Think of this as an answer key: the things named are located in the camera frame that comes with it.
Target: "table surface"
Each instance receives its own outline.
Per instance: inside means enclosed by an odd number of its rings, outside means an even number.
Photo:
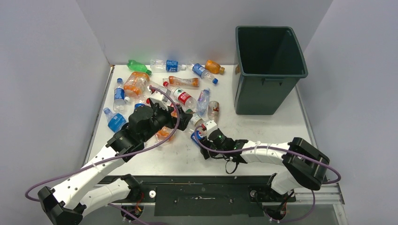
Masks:
[[[200,90],[210,88],[210,100],[220,103],[220,119],[218,128],[233,139],[248,139],[261,141],[263,143],[289,142],[294,137],[301,137],[311,142],[309,136],[309,125],[301,109],[301,103],[294,88],[274,115],[236,115],[232,96],[232,72],[234,66],[225,67],[224,75],[215,75],[219,80],[217,86],[205,82],[200,83],[197,90],[184,89],[195,99],[198,98]],[[124,81],[130,76],[131,71],[126,65],[116,65],[113,75],[109,79],[110,85],[105,93],[103,108],[113,108],[113,88],[117,78]],[[181,78],[197,77],[192,71],[180,71],[177,73],[152,73],[151,81],[162,84],[162,79],[169,75]],[[124,117],[133,112],[133,106],[127,106]],[[94,132],[92,147],[89,150],[87,160],[93,158],[106,142],[112,137],[113,132],[107,127],[107,119],[101,111],[97,129]],[[147,141],[145,146],[155,143],[155,137]],[[227,165],[232,171],[233,163]],[[285,170],[278,165],[264,163],[240,164],[239,168],[231,176],[242,175],[271,175]],[[183,131],[176,132],[176,138],[162,146],[134,156],[128,163],[115,169],[109,175],[167,175],[167,176],[218,176],[227,175],[225,172],[225,161],[221,159],[205,160],[199,151],[199,147]]]

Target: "wire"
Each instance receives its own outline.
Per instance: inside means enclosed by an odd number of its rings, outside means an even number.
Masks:
[[[215,153],[218,153],[218,154],[226,154],[226,153],[237,153],[237,152],[242,152],[242,151],[246,151],[246,150],[253,150],[253,149],[255,148],[255,147],[250,147],[250,148],[236,149],[236,150],[227,150],[227,151],[217,151],[217,150],[213,150],[213,149],[211,149],[211,148],[206,147],[204,144],[202,144],[202,143],[199,141],[198,133],[196,132],[199,128],[201,128],[201,126],[197,126],[197,127],[195,128],[195,131],[194,131],[194,134],[195,134],[195,135],[194,135],[194,137],[195,137],[196,141],[198,142],[198,144],[199,144],[202,148],[206,149],[207,151],[212,151],[212,152],[215,152]],[[257,148],[258,148],[258,149],[273,149],[273,150],[283,151],[283,152],[286,152],[286,153],[289,153],[289,154],[292,154],[292,155],[301,157],[301,158],[306,159],[306,160],[308,160],[308,161],[310,161],[310,162],[312,162],[312,163],[315,163],[315,164],[318,164],[318,165],[320,165],[320,166],[323,166],[323,167],[325,167],[325,168],[327,168],[327,169],[333,171],[333,172],[337,175],[337,178],[336,178],[335,180],[326,181],[326,182],[324,182],[323,184],[333,184],[333,183],[337,183],[337,182],[339,182],[339,181],[341,180],[341,175],[340,175],[340,173],[339,173],[335,168],[331,167],[330,165],[324,164],[324,163],[322,163],[322,162],[316,161],[315,159],[312,159],[312,158],[310,158],[310,157],[308,157],[308,156],[302,155],[302,154],[300,154],[300,153],[297,153],[297,152],[294,152],[294,151],[291,151],[291,150],[281,149],[281,148],[272,147],[272,146],[264,146],[264,145],[263,145],[263,146],[257,146]]]
[[[261,207],[261,210],[264,211],[265,215],[267,215],[267,217],[269,217],[271,221],[278,222],[278,223],[289,223],[289,222],[295,222],[295,221],[302,220],[302,219],[308,217],[314,211],[314,209],[315,209],[315,193],[314,193],[313,190],[311,190],[311,192],[312,192],[312,197],[313,197],[311,209],[306,214],[304,214],[303,216],[295,218],[295,219],[284,219],[284,220],[273,219],[271,216],[268,215],[267,210],[265,210],[262,207],[262,205],[260,205],[259,200],[257,199],[257,195],[255,195],[254,199],[256,200],[257,205]]]
[[[109,203],[109,206],[112,206],[114,208],[117,208],[118,210],[121,210],[122,212],[126,213],[127,215],[131,216],[133,219],[135,219],[134,221],[132,221],[132,223],[134,224],[144,224],[144,225],[167,225],[167,223],[162,223],[162,222],[144,222],[141,219],[139,219],[138,217],[134,216],[133,214],[131,214],[130,212],[128,212],[127,210],[123,209],[122,207]]]
[[[161,93],[162,95],[164,95],[168,100],[171,101],[171,104],[173,104],[174,108],[175,108],[175,109],[177,108],[176,103],[175,103],[175,102],[173,101],[173,99],[172,99],[170,96],[168,96],[165,92],[159,90],[158,88],[154,88],[154,87],[150,87],[150,89],[155,90],[155,91],[158,91],[159,93]],[[171,131],[171,133],[170,133],[164,140],[160,141],[159,143],[157,143],[157,144],[155,144],[155,145],[153,145],[153,146],[151,146],[151,147],[148,147],[148,148],[143,149],[143,150],[140,150],[140,151],[136,151],[136,152],[132,152],[132,153],[128,153],[128,154],[124,154],[124,155],[115,156],[115,157],[112,157],[112,158],[108,158],[108,159],[101,160],[101,161],[95,163],[95,165],[100,165],[100,164],[103,164],[103,163],[106,163],[106,162],[109,162],[109,161],[112,161],[112,160],[115,160],[115,159],[119,159],[119,158],[134,156],[134,155],[136,155],[136,154],[139,154],[139,153],[146,152],[146,151],[149,151],[149,150],[151,150],[151,149],[154,149],[154,148],[160,146],[161,144],[165,143],[169,138],[171,138],[171,136],[173,136],[173,134],[174,134],[174,133],[177,131],[177,129],[178,129],[178,125],[180,125],[180,112],[179,112],[178,110],[176,110],[176,112],[177,112],[177,123],[176,123],[176,126],[173,128],[173,130]],[[79,169],[79,170],[76,170],[76,171],[73,171],[73,172],[70,172],[70,173],[67,173],[67,174],[64,174],[64,175],[60,175],[60,176],[57,176],[57,177],[54,177],[54,178],[51,178],[51,179],[42,181],[42,182],[40,182],[40,183],[37,183],[37,184],[33,185],[32,187],[28,188],[28,190],[26,190],[26,192],[25,192],[25,197],[26,197],[27,199],[29,199],[29,200],[32,200],[32,201],[35,201],[35,202],[39,202],[39,199],[38,199],[38,198],[34,198],[34,197],[31,197],[31,196],[29,195],[29,193],[30,193],[33,189],[35,189],[35,188],[37,188],[37,187],[39,187],[39,186],[42,186],[42,185],[44,185],[44,184],[46,184],[46,183],[55,181],[55,180],[63,179],[63,178],[66,178],[66,177],[70,177],[70,176],[72,176],[72,175],[78,174],[78,173],[80,173],[80,172],[83,172],[83,171],[88,170],[88,169],[93,168],[93,167],[94,167],[94,165],[91,164],[91,165],[88,165],[88,166],[86,166],[86,167],[83,167],[83,168],[81,168],[81,169]]]

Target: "trash bin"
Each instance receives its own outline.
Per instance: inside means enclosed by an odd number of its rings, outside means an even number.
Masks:
[[[238,26],[235,34],[235,112],[272,115],[308,75],[296,35],[290,27],[269,26]]]

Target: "red label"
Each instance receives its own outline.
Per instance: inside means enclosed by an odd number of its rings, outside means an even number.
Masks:
[[[178,96],[178,100],[182,102],[184,105],[186,100],[188,100],[189,98],[191,98],[191,96],[186,92],[183,92],[180,96]]]

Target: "gray wall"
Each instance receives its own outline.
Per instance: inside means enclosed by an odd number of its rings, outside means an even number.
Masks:
[[[47,225],[23,194],[82,165],[109,65],[74,0],[2,1],[0,21],[0,224]]]
[[[232,64],[238,25],[291,26],[303,49],[332,0],[77,0],[108,60]]]
[[[299,83],[352,225],[398,224],[398,2],[334,0]]]

